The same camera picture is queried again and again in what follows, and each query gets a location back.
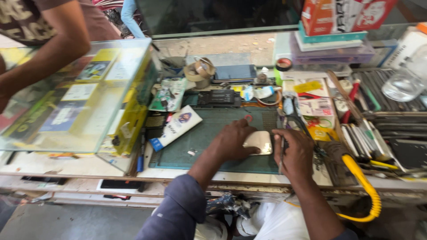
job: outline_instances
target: brown t-shirt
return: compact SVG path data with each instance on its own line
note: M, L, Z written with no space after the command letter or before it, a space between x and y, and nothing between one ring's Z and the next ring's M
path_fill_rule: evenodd
M0 34L27 46L48 42L55 30L43 19L41 11L72 0L0 0ZM78 0L91 41L121 39L90 0Z

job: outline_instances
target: man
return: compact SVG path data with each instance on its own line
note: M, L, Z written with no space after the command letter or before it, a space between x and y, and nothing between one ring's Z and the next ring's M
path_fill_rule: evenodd
M90 41L120 39L90 0L0 0L0 34L26 46L43 45L8 72L0 59L0 114L20 89L87 53Z
M243 147L245 139L255 131L245 119L225 126L188 173L169 184L162 204L147 219L136 239L230 240L232 236L223 223L205 216L204 192L224 162L244 159L260 151L256 147ZM344 228L312 179L314 143L295 130L276 129L273 133L277 164L281 137L289 143L281 171L290 180L301 208L285 202L263 203L251 210L249 220L237 219L234 233L257 235L256 240L356 240L355 233Z
M138 23L133 19L133 15L136 11L135 0L124 0L121 19L126 27L129 28L129 31L133 34L135 38L145 38L144 33L139 27Z

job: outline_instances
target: plastic bottle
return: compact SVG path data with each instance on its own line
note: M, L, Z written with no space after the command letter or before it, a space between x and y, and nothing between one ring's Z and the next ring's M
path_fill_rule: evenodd
M419 47L383 85L385 96L398 102L416 98L427 87L427 45Z

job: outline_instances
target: blue clothing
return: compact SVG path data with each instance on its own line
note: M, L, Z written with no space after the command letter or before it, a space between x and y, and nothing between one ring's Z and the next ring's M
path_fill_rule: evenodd
M135 19L133 19L133 14L136 11L135 0L124 0L121 19L126 27L129 28L129 31L133 34L135 38L145 38L145 35L142 33L141 28L136 23Z
M164 200L149 217L136 240L193 240L196 223L206 217L205 193L190 175L174 179L164 192ZM357 235L346 229L333 240L357 240Z

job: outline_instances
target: purple plastic container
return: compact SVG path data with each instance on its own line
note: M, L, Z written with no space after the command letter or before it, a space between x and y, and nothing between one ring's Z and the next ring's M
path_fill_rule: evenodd
M360 47L301 52L295 35L291 34L290 48L294 65L368 63L375 54L374 48L366 39L363 39Z

